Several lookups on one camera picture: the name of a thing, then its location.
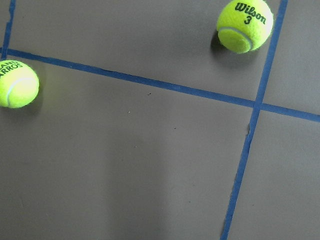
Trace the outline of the Wilson 3 yellow tennis ball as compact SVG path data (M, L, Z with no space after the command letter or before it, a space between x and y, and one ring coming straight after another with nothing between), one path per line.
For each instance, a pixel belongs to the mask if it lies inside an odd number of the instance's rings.
M260 48L273 24L274 15L264 0L232 0L221 11L216 30L225 48L243 54Z

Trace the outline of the Roland Garros yellow tennis ball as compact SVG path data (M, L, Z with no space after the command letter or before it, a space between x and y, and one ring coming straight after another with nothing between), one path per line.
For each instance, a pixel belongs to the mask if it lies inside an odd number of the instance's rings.
M27 64L18 60L0 62L0 106L17 109L30 104L38 95L40 82Z

